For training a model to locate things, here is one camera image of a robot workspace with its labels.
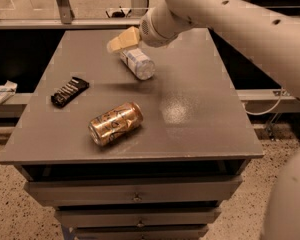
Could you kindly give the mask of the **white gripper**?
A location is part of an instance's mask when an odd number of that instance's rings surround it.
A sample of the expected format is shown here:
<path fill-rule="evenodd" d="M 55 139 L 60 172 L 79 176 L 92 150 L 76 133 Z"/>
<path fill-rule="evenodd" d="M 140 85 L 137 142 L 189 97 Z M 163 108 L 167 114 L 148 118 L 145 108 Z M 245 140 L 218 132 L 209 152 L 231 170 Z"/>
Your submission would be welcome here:
<path fill-rule="evenodd" d="M 139 29 L 130 27 L 107 43 L 109 53 L 136 48 L 141 40 L 151 47 L 166 46 L 174 41 L 181 32 L 190 29 L 187 20 L 175 15 L 165 2 L 151 8 L 141 18 Z"/>

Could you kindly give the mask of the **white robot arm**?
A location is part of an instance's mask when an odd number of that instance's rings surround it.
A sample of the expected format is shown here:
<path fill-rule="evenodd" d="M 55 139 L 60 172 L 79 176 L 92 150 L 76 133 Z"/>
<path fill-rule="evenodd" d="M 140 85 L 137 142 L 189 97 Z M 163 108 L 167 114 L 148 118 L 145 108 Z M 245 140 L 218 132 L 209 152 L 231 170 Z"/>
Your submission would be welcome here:
<path fill-rule="evenodd" d="M 107 50 L 165 46 L 196 26 L 213 30 L 300 101 L 300 19 L 243 0 L 162 0 Z M 260 240 L 300 240 L 300 149 L 279 173 Z"/>

